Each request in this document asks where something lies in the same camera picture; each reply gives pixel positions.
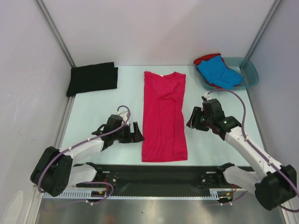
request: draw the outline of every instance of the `red shirt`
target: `red shirt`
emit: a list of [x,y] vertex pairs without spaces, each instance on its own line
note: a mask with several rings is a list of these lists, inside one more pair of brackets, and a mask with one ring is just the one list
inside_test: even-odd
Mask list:
[[143,162],[188,159],[182,113],[186,75],[144,73]]

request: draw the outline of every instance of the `blue cloth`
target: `blue cloth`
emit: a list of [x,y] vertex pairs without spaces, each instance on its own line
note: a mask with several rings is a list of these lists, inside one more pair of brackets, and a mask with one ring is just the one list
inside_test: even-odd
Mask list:
[[197,68],[210,84],[215,84],[223,89],[231,90],[235,85],[241,84],[243,80],[238,72],[226,67],[220,55],[208,61],[202,61]]

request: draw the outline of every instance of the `black fabric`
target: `black fabric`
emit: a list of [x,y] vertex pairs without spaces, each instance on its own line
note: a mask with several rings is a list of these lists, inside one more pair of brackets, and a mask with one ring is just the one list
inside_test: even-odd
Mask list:
[[113,62],[93,64],[71,69],[71,82],[66,96],[82,92],[117,88],[117,71]]

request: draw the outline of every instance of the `clothing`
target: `clothing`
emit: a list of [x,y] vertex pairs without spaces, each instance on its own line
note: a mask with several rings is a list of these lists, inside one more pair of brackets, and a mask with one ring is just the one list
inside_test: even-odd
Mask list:
[[82,92],[117,88],[118,68],[113,62],[93,64],[71,69],[71,82],[66,96]]
[[188,159],[182,113],[186,75],[144,73],[142,161],[169,162]]
[[243,77],[236,71],[227,68],[220,55],[198,65],[202,76],[211,84],[231,90],[235,85],[241,84]]

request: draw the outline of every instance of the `wall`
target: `wall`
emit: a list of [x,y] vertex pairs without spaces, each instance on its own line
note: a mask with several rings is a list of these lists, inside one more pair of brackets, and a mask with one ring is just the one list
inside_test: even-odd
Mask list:
[[245,56],[274,0],[44,0],[77,66]]
[[260,82],[252,101],[267,150],[299,172],[299,1],[285,0],[251,60]]
[[21,190],[20,223],[30,174],[62,117],[70,66],[33,0],[2,0],[0,30],[0,220]]

